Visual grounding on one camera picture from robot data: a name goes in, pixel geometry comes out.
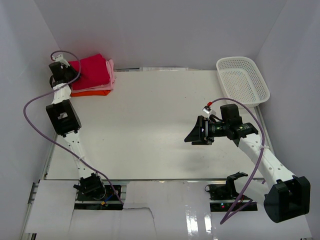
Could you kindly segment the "red t shirt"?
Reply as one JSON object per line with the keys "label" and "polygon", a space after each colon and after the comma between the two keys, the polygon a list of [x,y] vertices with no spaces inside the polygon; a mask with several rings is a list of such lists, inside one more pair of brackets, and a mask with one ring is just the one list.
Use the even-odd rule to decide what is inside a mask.
{"label": "red t shirt", "polygon": [[101,54],[82,58],[80,65],[80,77],[71,84],[73,92],[110,83],[111,76],[107,69],[106,59]]}

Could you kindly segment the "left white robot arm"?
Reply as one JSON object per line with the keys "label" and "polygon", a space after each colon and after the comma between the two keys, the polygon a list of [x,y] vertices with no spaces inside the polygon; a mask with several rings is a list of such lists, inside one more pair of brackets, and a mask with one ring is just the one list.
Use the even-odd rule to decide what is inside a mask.
{"label": "left white robot arm", "polygon": [[55,92],[52,103],[46,106],[46,112],[55,132],[63,137],[68,149],[76,154],[73,160],[79,183],[73,187],[89,198],[100,200],[106,194],[106,187],[97,172],[83,163],[85,151],[79,134],[82,125],[70,101],[72,90],[68,82],[77,79],[78,72],[64,59],[55,60],[49,68],[52,72],[49,83]]}

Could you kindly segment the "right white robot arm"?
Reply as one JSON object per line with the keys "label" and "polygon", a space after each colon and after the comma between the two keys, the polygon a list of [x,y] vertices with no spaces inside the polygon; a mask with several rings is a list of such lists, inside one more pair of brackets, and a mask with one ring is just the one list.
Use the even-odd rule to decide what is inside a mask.
{"label": "right white robot arm", "polygon": [[222,105],[220,113],[221,117],[199,115],[184,142],[209,146],[216,138],[226,137],[249,157],[255,165],[254,171],[259,171],[265,181],[254,180],[254,173],[237,172],[229,175],[223,185],[206,186],[211,200],[234,201],[221,222],[251,203],[262,205],[275,223],[308,214],[311,193],[308,179],[296,176],[276,158],[265,146],[265,135],[250,122],[243,122],[237,104]]}

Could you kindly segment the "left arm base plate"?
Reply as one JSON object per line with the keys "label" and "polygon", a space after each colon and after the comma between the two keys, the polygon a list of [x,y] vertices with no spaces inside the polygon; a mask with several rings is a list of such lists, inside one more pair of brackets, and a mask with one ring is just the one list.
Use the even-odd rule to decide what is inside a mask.
{"label": "left arm base plate", "polygon": [[74,203],[75,210],[121,211],[123,204],[119,202],[110,185],[97,196],[89,196],[77,190]]}

